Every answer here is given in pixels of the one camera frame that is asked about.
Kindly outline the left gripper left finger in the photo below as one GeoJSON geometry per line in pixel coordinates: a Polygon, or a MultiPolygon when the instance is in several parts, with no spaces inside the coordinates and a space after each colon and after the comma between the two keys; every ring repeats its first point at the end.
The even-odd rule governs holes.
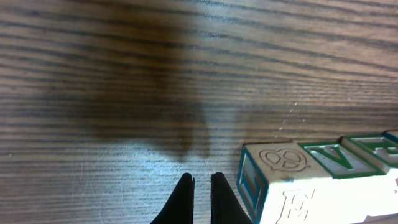
{"type": "Polygon", "coordinates": [[[151,224],[192,224],[195,179],[184,173],[151,224]]]}

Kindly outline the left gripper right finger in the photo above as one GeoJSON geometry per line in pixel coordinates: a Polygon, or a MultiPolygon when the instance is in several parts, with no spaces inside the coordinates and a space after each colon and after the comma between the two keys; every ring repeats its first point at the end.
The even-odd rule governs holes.
{"type": "Polygon", "coordinates": [[[211,176],[211,224],[252,224],[222,172],[211,176]]]}

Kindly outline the blue pictogram block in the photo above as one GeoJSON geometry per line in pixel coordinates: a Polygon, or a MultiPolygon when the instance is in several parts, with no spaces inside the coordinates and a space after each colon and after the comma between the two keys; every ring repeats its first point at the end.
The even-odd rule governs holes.
{"type": "Polygon", "coordinates": [[[317,223],[319,188],[332,176],[295,142],[246,144],[237,187],[254,223],[317,223]]]}

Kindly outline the yellow block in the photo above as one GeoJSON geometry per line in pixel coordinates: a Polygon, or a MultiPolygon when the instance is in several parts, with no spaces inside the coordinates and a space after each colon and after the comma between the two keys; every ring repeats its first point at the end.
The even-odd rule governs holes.
{"type": "Polygon", "coordinates": [[[377,170],[369,178],[368,215],[397,213],[397,143],[382,133],[345,136],[341,144],[377,170]]]}

